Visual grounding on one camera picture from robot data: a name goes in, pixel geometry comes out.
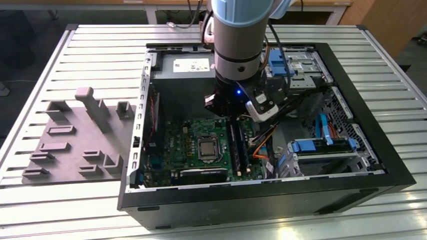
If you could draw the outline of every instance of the wooden cabinet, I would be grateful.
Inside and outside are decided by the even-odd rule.
[[[354,0],[340,25],[364,25],[396,57],[427,23],[427,0]]]

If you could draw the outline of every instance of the floor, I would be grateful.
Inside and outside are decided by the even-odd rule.
[[[0,97],[0,146],[21,112],[67,24],[148,23],[145,13],[141,11],[60,11],[57,20],[51,20],[45,11],[25,11],[25,15],[36,32],[36,39],[31,42],[36,60],[31,66],[19,70],[9,69],[0,62],[0,81],[11,90],[7,97]],[[171,16],[177,23],[189,21],[185,11],[179,14],[157,11],[159,23],[164,24]],[[396,62],[400,65],[411,65],[407,75],[422,92],[427,94],[427,45],[419,46],[416,41],[411,41]]]

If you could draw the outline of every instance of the label sticker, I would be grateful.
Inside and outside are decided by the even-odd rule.
[[[208,58],[176,59],[173,61],[173,73],[208,72],[209,70]]]
[[[293,69],[302,69],[303,66],[299,63],[292,63],[292,68]]]
[[[265,168],[268,169],[268,172],[273,173],[273,165],[269,163],[269,161],[265,164]]]
[[[123,0],[124,4],[141,4],[143,1],[136,1],[136,0]]]

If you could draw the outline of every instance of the wooden desk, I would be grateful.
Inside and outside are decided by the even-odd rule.
[[[197,0],[189,0],[196,8]],[[338,25],[352,0],[303,0],[304,12],[330,12],[327,25]],[[302,10],[297,1],[288,11]],[[157,24],[156,11],[187,10],[187,0],[0,0],[3,10],[144,10],[148,24]]]
[[[197,5],[197,0],[189,0],[192,9]],[[330,17],[326,25],[338,25],[343,17],[344,11],[348,6],[354,3],[352,0],[303,0],[304,12],[330,12]],[[144,4],[151,8],[151,11],[157,10],[187,10],[187,0],[145,0]],[[302,10],[302,2],[297,1],[289,8],[288,11],[299,12]],[[149,24],[157,24],[153,18],[148,17]]]

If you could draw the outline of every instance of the black cable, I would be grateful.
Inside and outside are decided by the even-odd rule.
[[[189,3],[189,0],[187,0],[187,4],[188,4],[188,10],[189,10],[189,19],[193,19],[193,13],[192,13],[192,5]]]
[[[272,118],[269,120],[269,124],[267,125],[268,128],[264,131],[260,131],[261,133],[253,137],[252,143],[257,142],[263,136],[267,136],[271,133],[271,131],[275,130],[275,128],[279,124],[280,117],[285,116],[289,112],[292,112],[299,107],[299,105],[303,102],[303,100],[306,99],[306,97],[308,97],[311,94],[320,93],[323,91],[324,91],[323,88],[310,89],[310,90],[306,90],[304,92],[302,92],[295,98],[292,98],[280,107],[277,113],[272,116]]]
[[[196,21],[196,17],[197,17],[197,13],[200,11],[200,7],[201,7],[201,4],[203,4],[203,0],[199,0],[199,3],[197,3],[197,8],[195,10],[195,13],[193,13],[193,16],[192,16],[192,20],[191,20],[191,23],[188,24],[188,26],[179,26],[176,25],[177,28],[180,29],[188,29],[193,24],[195,24],[195,21]]]
[[[207,17],[204,18],[204,21],[203,21],[203,26],[201,26],[201,44],[203,45],[205,44],[205,32],[207,32],[207,27],[208,27],[208,21],[209,21],[209,18],[212,17],[212,15],[213,15],[213,11],[209,11],[207,14]]]
[[[272,179],[276,178],[277,174],[277,160],[275,158],[275,150],[273,150],[273,137],[271,137],[265,142],[265,148],[267,148],[267,156],[268,156],[268,162],[272,165]]]
[[[291,88],[291,71],[289,71],[289,66],[288,66],[288,63],[287,63],[285,53],[283,52],[283,46],[281,46],[281,43],[280,43],[280,39],[279,39],[277,33],[275,31],[275,28],[273,28],[271,20],[268,20],[268,27],[271,29],[276,44],[279,46],[279,51],[280,51],[280,54],[281,54],[281,60],[283,60],[283,64],[284,64],[285,77],[287,77],[287,81],[283,79],[281,89],[285,87],[283,92],[284,92],[284,95],[288,95],[289,88]]]

